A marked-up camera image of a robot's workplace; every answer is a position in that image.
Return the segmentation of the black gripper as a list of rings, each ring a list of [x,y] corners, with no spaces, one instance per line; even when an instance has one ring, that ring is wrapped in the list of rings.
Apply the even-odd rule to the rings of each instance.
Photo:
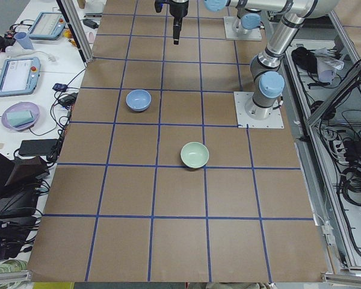
[[[182,18],[188,14],[189,0],[155,0],[155,11],[160,13],[164,4],[169,5],[169,12],[173,20],[173,44],[178,45],[182,30]]]

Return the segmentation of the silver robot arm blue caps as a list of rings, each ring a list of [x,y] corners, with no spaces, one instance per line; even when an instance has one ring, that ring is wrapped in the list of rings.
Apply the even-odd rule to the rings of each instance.
[[[331,12],[338,1],[205,1],[209,11],[225,7],[237,10],[253,9],[282,13],[283,16],[269,39],[264,51],[251,62],[250,71],[255,92],[245,105],[246,113],[253,119],[264,120],[273,111],[274,101],[282,95],[285,80],[277,72],[281,59],[298,30],[307,18],[318,18]]]

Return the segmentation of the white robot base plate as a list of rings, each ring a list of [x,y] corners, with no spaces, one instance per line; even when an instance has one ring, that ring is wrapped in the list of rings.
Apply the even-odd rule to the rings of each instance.
[[[283,129],[283,119],[275,100],[272,107],[261,108],[253,102],[253,92],[234,92],[237,127]]]

